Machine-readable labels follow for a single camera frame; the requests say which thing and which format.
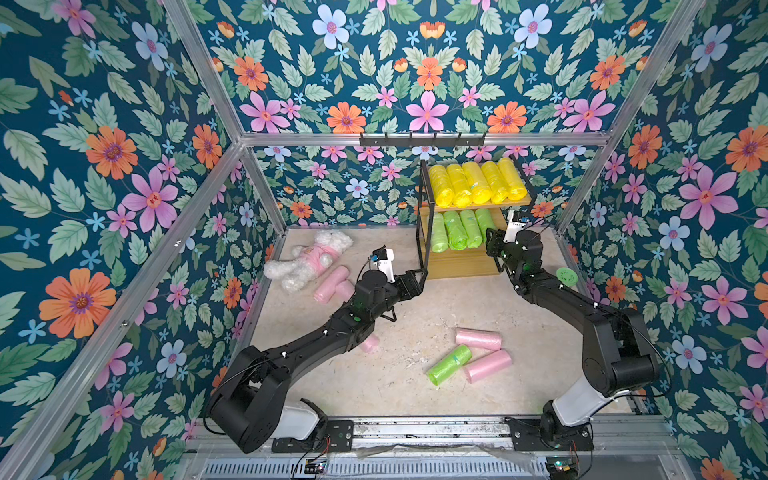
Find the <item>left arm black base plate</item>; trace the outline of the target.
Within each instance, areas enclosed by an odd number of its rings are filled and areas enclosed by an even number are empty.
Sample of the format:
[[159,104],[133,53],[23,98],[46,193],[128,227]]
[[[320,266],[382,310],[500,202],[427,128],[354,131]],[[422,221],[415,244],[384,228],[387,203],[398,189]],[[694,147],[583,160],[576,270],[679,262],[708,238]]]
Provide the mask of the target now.
[[305,453],[352,450],[355,423],[331,419],[316,404],[301,399],[287,403],[271,436],[272,453]]

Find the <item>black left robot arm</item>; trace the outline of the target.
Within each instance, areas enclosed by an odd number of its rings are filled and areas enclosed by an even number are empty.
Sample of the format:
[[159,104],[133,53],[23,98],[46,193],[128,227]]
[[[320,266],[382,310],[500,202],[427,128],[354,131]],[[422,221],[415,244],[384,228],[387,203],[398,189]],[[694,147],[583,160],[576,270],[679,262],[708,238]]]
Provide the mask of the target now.
[[214,389],[205,418],[242,452],[255,451],[278,430],[292,385],[364,343],[377,319],[395,322],[395,305],[421,295],[427,275],[425,269],[414,269],[389,279],[382,271],[368,270],[356,282],[351,297],[317,329],[265,351],[244,348]]

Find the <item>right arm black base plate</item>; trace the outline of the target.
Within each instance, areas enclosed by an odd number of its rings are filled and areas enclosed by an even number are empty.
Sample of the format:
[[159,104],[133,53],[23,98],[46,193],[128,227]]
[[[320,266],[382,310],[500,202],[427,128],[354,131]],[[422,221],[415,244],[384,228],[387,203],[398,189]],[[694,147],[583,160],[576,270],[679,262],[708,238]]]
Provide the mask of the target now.
[[516,451],[587,452],[594,449],[590,423],[567,427],[549,415],[536,419],[505,417],[504,423],[509,427]]

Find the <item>yellow trash bag roll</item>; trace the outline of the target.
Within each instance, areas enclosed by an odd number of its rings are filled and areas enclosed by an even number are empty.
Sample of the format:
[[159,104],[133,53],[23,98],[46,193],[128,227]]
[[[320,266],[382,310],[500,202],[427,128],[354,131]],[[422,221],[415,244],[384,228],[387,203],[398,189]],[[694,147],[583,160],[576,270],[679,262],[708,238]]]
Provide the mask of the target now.
[[507,184],[508,199],[523,200],[528,192],[514,162],[509,158],[502,158],[497,162],[497,167]]
[[440,208],[452,207],[455,190],[447,169],[442,165],[434,165],[429,168],[428,174],[436,205]]
[[446,167],[446,171],[454,191],[452,205],[459,209],[469,207],[473,203],[473,195],[464,169],[461,165],[453,163]]
[[462,165],[474,204],[489,203],[492,190],[478,163],[467,162]]
[[481,165],[481,171],[491,189],[491,202],[502,204],[508,198],[508,185],[494,162],[485,162]]

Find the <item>green trash bag roll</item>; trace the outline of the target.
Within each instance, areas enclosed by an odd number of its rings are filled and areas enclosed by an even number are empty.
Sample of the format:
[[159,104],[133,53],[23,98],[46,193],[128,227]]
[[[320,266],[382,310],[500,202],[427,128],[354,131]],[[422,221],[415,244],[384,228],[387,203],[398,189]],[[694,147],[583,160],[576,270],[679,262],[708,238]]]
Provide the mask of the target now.
[[440,386],[471,359],[472,353],[470,348],[464,344],[459,344],[428,370],[427,378],[432,385]]
[[435,213],[432,219],[431,251],[442,253],[449,249],[448,234],[442,213]]
[[483,244],[483,239],[476,221],[473,210],[461,210],[459,216],[467,236],[467,247],[470,249],[479,248]]
[[457,211],[443,213],[443,221],[451,250],[462,251],[468,246],[468,235]]
[[482,208],[475,211],[476,221],[483,240],[486,240],[488,231],[495,231],[497,226],[489,209]]

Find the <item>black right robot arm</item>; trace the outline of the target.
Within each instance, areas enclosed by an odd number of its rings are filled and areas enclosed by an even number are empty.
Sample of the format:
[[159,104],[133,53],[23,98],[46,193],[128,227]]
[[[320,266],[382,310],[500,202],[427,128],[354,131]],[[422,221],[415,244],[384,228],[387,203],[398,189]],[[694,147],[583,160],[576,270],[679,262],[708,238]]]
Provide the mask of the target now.
[[659,379],[659,354],[638,312],[603,305],[548,272],[538,232],[523,229],[507,242],[503,230],[489,229],[485,238],[486,254],[507,275],[514,291],[582,335],[581,376],[543,407],[539,430],[545,441],[574,433],[611,401]]

